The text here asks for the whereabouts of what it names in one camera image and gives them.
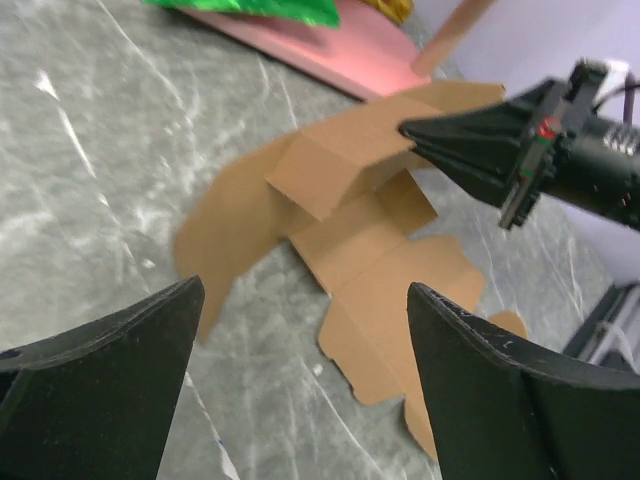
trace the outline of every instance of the green plastic package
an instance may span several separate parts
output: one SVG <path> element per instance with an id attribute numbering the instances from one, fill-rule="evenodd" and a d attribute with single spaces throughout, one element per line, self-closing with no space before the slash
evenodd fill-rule
<path id="1" fill-rule="evenodd" d="M 162 7 L 193 8 L 221 13 L 246 13 L 297 20 L 310 26 L 338 28 L 334 0 L 142 0 Z"/>

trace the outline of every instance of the unfolded cardboard box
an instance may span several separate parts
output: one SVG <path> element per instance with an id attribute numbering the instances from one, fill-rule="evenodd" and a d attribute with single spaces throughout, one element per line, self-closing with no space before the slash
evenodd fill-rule
<path id="1" fill-rule="evenodd" d="M 206 291 L 206 341 L 236 277 L 289 239 L 332 302 L 319 335 L 366 405 L 405 396 L 408 428 L 436 458 L 406 314 L 411 282 L 473 311 L 484 277 L 450 235 L 407 237 L 436 218 L 410 170 L 428 166 L 397 133 L 411 117 L 494 103 L 499 85 L 439 81 L 285 135 L 223 169 L 178 233 L 175 261 Z M 525 335 L 521 320 L 490 319 Z"/>

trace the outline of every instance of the pink base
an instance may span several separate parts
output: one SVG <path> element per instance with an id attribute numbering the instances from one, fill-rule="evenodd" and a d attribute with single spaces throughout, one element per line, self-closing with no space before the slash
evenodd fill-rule
<path id="1" fill-rule="evenodd" d="M 418 49 L 390 20 L 361 0 L 336 4 L 342 22 L 338 30 L 280 18 L 183 11 L 364 100 L 429 81 L 411 70 Z"/>

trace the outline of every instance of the marble table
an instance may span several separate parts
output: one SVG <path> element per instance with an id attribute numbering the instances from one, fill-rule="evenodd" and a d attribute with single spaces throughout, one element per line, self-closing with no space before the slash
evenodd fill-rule
<path id="1" fill-rule="evenodd" d="M 172 237 L 216 172 L 352 103 L 136 0 L 0 2 L 0 350 L 176 280 Z M 428 233 L 456 234 L 486 274 L 480 312 L 513 309 L 561 349 L 609 277 L 557 205 L 507 235 L 418 175 L 440 213 Z M 401 399 L 359 405 L 318 350 L 327 303 L 287 245 L 238 280 L 194 350 L 158 478 L 224 479 L 213 430 L 243 480 L 439 478 Z"/>

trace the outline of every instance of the white wall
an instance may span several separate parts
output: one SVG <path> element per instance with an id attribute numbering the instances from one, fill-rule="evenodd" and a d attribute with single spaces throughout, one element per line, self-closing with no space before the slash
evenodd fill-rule
<path id="1" fill-rule="evenodd" d="M 432 31 L 457 6 L 453 0 L 414 1 Z M 514 94 L 548 75 L 566 77 L 580 57 L 624 60 L 640 77 L 640 0 L 498 0 L 453 60 L 467 79 L 500 82 Z M 640 100 L 636 110 L 639 124 Z M 617 119 L 621 111 L 621 100 L 603 109 Z M 640 279 L 640 234 L 565 208 L 614 278 Z"/>

